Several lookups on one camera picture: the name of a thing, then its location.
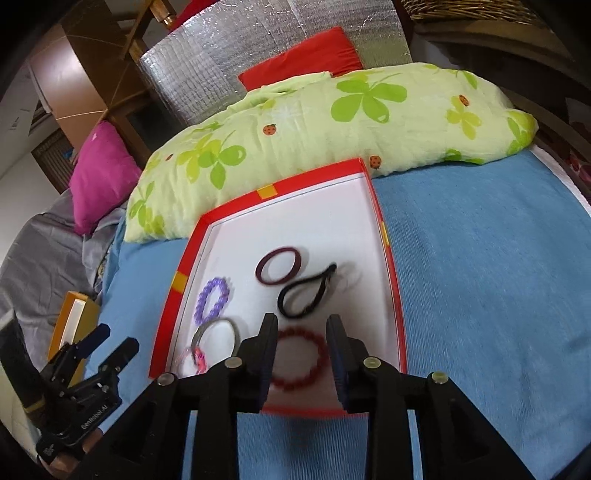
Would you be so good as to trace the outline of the magenta pillow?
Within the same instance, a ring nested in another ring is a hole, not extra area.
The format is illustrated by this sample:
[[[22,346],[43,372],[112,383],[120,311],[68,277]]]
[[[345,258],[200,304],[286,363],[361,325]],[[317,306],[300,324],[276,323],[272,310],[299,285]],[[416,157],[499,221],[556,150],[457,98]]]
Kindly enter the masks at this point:
[[[76,233],[90,234],[128,198],[140,174],[115,127],[99,122],[84,141],[69,182]]]

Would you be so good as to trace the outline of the red cushion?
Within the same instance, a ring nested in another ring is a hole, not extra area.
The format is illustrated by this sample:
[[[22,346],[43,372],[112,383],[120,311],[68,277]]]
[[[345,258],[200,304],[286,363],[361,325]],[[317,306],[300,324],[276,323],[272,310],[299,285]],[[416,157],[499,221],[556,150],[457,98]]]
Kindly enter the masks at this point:
[[[346,32],[338,26],[250,67],[238,75],[238,80],[251,91],[301,75],[329,72],[339,77],[358,70],[363,70],[363,63]]]

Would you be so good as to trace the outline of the wooden shelf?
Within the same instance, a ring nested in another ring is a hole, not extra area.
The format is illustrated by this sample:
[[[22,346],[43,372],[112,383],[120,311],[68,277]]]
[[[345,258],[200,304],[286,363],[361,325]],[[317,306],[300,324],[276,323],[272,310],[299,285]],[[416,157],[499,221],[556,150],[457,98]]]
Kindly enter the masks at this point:
[[[547,132],[590,158],[590,136],[571,124],[568,113],[573,101],[590,104],[590,75],[552,31],[504,21],[448,20],[416,23],[414,33],[441,47],[454,64],[501,87]]]

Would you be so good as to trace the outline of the silver metal bangle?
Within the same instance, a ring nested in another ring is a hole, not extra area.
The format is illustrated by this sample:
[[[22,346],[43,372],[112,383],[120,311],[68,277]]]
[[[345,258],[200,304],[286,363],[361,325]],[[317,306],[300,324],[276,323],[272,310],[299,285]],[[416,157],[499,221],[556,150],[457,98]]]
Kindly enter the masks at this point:
[[[189,351],[195,365],[214,365],[238,354],[241,341],[235,321],[218,317],[197,327],[191,338]]]

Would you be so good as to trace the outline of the silver insulation foil sheet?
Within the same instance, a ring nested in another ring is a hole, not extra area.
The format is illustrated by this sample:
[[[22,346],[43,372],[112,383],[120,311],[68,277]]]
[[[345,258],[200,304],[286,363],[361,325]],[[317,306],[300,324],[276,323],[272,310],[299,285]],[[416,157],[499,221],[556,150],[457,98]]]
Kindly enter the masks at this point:
[[[367,68],[412,60],[388,0],[218,1],[144,53],[138,69],[173,117],[198,124],[245,96],[240,73],[335,26]]]

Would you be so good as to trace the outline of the red jewelry box tray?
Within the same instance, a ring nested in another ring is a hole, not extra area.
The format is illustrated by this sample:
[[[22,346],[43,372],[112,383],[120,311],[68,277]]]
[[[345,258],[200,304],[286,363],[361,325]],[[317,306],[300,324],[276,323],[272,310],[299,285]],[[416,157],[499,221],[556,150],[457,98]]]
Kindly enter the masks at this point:
[[[148,374],[187,377],[228,357],[276,315],[267,413],[342,416],[318,364],[331,315],[376,355],[407,367],[396,268],[365,163],[351,159],[245,194],[202,216],[174,273]]]

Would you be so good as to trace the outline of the orange box lid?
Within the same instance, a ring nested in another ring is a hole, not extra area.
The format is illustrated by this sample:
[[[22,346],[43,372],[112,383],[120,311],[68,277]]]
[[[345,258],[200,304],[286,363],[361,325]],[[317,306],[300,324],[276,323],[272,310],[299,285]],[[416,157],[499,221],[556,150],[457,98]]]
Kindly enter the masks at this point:
[[[68,291],[49,344],[50,361],[66,343],[72,345],[86,337],[98,324],[100,307],[89,296]]]

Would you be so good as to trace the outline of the maroon hair band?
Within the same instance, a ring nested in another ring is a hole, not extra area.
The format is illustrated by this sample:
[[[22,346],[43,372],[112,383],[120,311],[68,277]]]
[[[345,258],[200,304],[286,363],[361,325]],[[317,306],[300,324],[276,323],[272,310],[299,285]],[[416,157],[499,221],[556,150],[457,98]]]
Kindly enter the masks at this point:
[[[301,252],[297,248],[284,246],[264,255],[257,263],[254,275],[263,285],[283,285],[297,277],[301,265]]]

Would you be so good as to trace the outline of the grey bedsheet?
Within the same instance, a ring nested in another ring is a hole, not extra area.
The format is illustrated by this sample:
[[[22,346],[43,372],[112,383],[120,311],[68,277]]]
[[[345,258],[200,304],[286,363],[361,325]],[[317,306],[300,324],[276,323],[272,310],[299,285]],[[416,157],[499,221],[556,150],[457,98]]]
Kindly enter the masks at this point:
[[[17,235],[1,265],[1,312],[15,314],[30,355],[47,354],[67,292],[101,300],[107,254],[125,209],[115,207],[80,235],[67,190]]]

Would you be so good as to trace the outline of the wicker basket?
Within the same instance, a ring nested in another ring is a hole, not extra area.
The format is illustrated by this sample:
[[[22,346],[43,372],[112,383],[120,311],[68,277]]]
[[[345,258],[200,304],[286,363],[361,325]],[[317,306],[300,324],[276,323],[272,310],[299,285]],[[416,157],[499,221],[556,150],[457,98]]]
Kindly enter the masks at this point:
[[[491,20],[545,25],[518,0],[402,0],[402,5],[414,21]]]

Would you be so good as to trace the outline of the blue blanket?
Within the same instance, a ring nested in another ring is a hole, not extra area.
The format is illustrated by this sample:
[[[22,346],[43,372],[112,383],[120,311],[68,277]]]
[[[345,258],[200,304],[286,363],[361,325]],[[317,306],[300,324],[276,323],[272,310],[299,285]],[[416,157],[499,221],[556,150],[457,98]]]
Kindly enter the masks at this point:
[[[590,443],[590,216],[533,153],[439,164],[373,181],[393,238],[410,373],[454,382],[536,479]],[[99,321],[140,344],[123,404],[149,384],[153,337],[186,239],[123,241],[119,222]],[[241,479],[363,479],[367,420],[238,417]]]

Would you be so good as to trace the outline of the wooden cabinet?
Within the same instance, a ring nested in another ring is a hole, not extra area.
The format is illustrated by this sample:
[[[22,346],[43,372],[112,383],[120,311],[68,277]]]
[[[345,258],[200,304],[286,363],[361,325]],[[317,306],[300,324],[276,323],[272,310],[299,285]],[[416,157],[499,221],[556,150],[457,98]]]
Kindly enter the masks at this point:
[[[138,161],[154,150],[137,114],[159,105],[137,61],[146,52],[139,35],[151,19],[170,23],[167,1],[146,1],[125,33],[104,1],[78,1],[34,47],[32,75],[71,145],[79,150],[94,127],[111,123]]]

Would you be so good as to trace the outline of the green floral pillow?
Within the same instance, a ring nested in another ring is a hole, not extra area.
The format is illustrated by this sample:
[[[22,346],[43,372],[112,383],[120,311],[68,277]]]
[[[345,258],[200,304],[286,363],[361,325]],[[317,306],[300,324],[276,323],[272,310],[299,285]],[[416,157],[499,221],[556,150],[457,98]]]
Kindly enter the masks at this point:
[[[159,147],[129,197],[124,238],[186,238],[217,206],[349,159],[375,177],[446,161],[483,165],[527,148],[537,130],[531,114],[469,71],[409,63],[293,77]]]

